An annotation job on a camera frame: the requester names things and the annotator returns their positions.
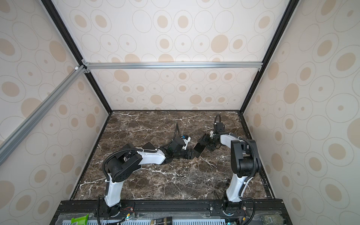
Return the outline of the purple smartphone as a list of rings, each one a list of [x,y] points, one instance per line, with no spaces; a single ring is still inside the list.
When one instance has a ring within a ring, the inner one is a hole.
[[[207,146],[206,144],[198,142],[193,149],[193,155],[196,158],[199,158],[203,153],[203,151],[205,150],[206,146]]]

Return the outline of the phone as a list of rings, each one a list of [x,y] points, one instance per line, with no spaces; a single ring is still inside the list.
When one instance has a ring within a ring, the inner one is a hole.
[[[154,151],[156,150],[156,147],[151,142],[147,142],[145,145],[142,146],[142,149]]]

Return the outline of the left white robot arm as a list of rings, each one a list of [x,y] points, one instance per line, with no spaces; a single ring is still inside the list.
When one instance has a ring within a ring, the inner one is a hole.
[[[173,138],[164,146],[156,147],[148,142],[140,148],[129,143],[108,156],[102,164],[106,177],[104,201],[107,207],[110,209],[120,204],[125,180],[142,165],[166,165],[174,159],[193,159],[193,149],[188,148],[190,140],[191,137],[183,135]]]

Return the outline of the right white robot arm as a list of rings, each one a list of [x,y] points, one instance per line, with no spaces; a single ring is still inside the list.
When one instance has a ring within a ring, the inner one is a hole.
[[[233,172],[230,186],[223,197],[224,211],[234,207],[237,203],[242,206],[245,189],[251,179],[262,168],[257,144],[254,140],[244,139],[234,133],[225,132],[225,125],[221,116],[215,116],[213,130],[204,134],[194,147],[195,157],[200,157],[205,149],[214,151],[218,146],[230,148],[231,169]]]

